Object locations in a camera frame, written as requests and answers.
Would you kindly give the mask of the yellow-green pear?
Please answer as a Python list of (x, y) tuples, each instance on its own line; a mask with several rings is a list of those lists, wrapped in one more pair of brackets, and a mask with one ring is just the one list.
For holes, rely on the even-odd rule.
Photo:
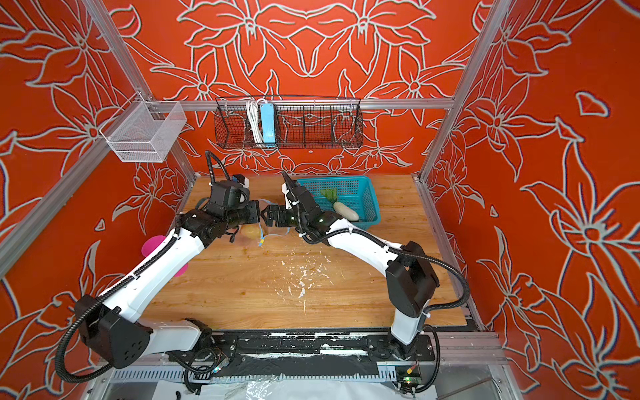
[(243, 225), (241, 234), (251, 240), (260, 240), (262, 237), (262, 228), (258, 224)]

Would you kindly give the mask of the clear zip top bag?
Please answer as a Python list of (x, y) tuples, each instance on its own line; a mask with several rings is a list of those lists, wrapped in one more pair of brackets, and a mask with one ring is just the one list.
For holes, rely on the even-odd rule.
[(245, 247), (263, 248), (275, 238), (289, 234), (289, 228), (267, 227), (263, 223), (242, 225), (235, 237), (235, 243)]

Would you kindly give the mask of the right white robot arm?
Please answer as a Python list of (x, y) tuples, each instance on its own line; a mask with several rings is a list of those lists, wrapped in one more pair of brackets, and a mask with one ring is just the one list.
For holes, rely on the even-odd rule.
[[(418, 335), (427, 330), (433, 335), (435, 348), (435, 365), (428, 381), (418, 384), (403, 380), (396, 387), (400, 393), (415, 396), (435, 384), (441, 348), (436, 329), (427, 323), (427, 319), (434, 311), (458, 308), (468, 302), (471, 289), (460, 271), (443, 260), (426, 255), (418, 243), (410, 241), (401, 245), (383, 240), (356, 227), (340, 213), (321, 209), (313, 199), (307, 203), (292, 200), (287, 205), (270, 204), (261, 211), (261, 218), (270, 227), (294, 228), (309, 245), (322, 243), (343, 250), (380, 272), (385, 277), (388, 297), (395, 308), (390, 343), (406, 352)], [(440, 286), (433, 269), (435, 265), (458, 280), (463, 290), (458, 299), (432, 303)]]

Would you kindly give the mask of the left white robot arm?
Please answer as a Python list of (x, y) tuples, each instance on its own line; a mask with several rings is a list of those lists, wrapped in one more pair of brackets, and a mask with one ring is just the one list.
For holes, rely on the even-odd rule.
[[(65, 383), (86, 383), (156, 353), (166, 353), (180, 365), (185, 378), (212, 376), (228, 365), (229, 357), (216, 348), (210, 329), (199, 321), (148, 325), (139, 321), (151, 301), (193, 258), (217, 239), (228, 237), (233, 242), (241, 226), (260, 220), (259, 204), (250, 198), (248, 187), (229, 173), (216, 179), (214, 169), (226, 172), (226, 167), (210, 151), (205, 159), (210, 195), (196, 208), (178, 214), (173, 230), (130, 273), (99, 295), (84, 295), (75, 303), (75, 320), (60, 339), (54, 359), (55, 372)], [(85, 375), (70, 372), (65, 357), (73, 337), (99, 354), (106, 365)]]

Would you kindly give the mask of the teal plastic basket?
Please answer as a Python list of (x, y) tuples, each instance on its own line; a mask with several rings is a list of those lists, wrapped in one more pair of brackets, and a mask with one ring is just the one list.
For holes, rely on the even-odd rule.
[(298, 183), (310, 191), (323, 211), (333, 211), (333, 205), (323, 191), (335, 191), (338, 201), (358, 214), (359, 220), (354, 225), (362, 230), (369, 230), (381, 222), (375, 188), (366, 176), (300, 178)]

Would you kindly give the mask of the light blue box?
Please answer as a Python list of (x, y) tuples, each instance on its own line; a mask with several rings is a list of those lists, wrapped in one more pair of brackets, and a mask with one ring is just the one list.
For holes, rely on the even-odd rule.
[(275, 108), (271, 103), (260, 105), (260, 115), (263, 130), (263, 143), (266, 147), (276, 146)]

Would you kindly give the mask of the clear plastic wall bin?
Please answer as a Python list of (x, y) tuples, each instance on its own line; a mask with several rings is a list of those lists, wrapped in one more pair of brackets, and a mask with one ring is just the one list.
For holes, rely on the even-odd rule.
[(134, 102), (100, 134), (124, 163), (162, 163), (186, 122), (180, 102), (169, 102), (160, 111), (151, 110), (145, 102)]

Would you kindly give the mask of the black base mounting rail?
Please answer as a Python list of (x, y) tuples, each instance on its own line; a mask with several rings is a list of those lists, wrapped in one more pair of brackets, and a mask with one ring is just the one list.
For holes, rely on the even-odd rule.
[(169, 359), (188, 360), (204, 350), (199, 361), (245, 358), (351, 357), (373, 362), (433, 362), (437, 351), (428, 335), (400, 343), (388, 328), (370, 330), (227, 330), (203, 333), (189, 350), (167, 351)]

